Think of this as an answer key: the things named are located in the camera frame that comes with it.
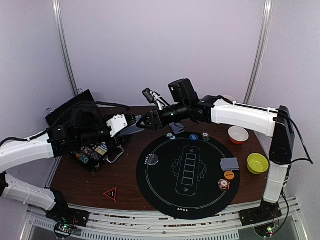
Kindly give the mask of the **dealt blue card top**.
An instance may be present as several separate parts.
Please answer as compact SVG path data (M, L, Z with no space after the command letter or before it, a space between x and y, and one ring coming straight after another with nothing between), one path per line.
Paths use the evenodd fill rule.
M180 125L169 125L170 129L172 130L172 132L176 135L181 134L183 132L185 132L185 128L183 126Z

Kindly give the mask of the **dealt blue card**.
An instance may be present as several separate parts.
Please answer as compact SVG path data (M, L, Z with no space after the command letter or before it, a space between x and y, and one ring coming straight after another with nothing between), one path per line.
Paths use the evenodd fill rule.
M185 128L183 126L180 125L169 125L170 129L172 130L172 132L176 135L181 134L183 132L185 132Z
M221 169L223 171L239 171L240 167L237 162L221 162Z

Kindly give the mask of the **deck of blue cards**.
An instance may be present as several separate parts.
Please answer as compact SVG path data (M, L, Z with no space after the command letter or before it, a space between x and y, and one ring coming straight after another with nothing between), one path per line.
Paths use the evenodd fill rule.
M121 136L131 136L131 135L141 133L144 130L145 130L144 128L140 128L140 127L137 127L136 125L132 125L132 126L128 126L125 129L121 130L119 134Z

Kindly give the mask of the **blue small blind button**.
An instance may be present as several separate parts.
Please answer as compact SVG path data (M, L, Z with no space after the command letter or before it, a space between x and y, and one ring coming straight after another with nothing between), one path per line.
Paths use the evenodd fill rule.
M198 135L197 134L191 134L190 136L189 136L189 139L191 140L191 141L197 141L198 139L199 139L199 137L198 137Z

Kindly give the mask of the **clear acrylic dealer button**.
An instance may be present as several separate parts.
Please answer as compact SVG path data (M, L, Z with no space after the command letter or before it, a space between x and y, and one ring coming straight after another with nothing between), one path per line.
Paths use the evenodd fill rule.
M146 158L146 164L155 166L159 162L159 157L156 154L149 154Z

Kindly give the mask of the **green yellow poker chip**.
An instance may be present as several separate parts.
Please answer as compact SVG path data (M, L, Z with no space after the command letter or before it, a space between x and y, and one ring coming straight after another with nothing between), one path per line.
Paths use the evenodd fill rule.
M207 132L202 133L202 139L203 141L209 141L210 140L210 135Z

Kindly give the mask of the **orange big blind button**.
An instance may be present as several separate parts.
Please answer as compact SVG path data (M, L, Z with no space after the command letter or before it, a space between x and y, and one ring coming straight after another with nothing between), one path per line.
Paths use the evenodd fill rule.
M231 181L235 178L235 173L231 170L225 171L224 172L224 178L228 181Z

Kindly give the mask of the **orange poker chip stack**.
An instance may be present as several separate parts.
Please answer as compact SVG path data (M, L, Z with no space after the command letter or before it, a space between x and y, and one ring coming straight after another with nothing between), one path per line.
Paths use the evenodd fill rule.
M220 179L218 187L221 191L228 191L230 189L230 182L227 179Z

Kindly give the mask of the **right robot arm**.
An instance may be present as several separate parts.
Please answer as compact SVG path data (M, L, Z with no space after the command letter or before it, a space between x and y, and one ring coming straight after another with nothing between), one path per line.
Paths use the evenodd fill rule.
M157 109L146 113L137 123L139 128L159 130L171 123L190 119L193 122L241 127L271 137L270 167L263 199L256 210L259 220L268 220L278 210L278 202L289 178L295 134L289 109L263 108L230 101L218 95L199 98L188 78L168 85L174 104L170 105L155 91L146 88L142 94Z

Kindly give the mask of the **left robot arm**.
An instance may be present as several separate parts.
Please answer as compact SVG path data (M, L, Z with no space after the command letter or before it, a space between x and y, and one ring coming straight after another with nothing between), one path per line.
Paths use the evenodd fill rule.
M120 133L135 123L125 112L102 116L99 101L69 101L47 117L49 127L30 137L8 137L0 143L0 196L19 201L53 214L61 222L72 218L72 211L59 190L40 188L19 180L8 170L42 159L58 158L101 143L119 146Z

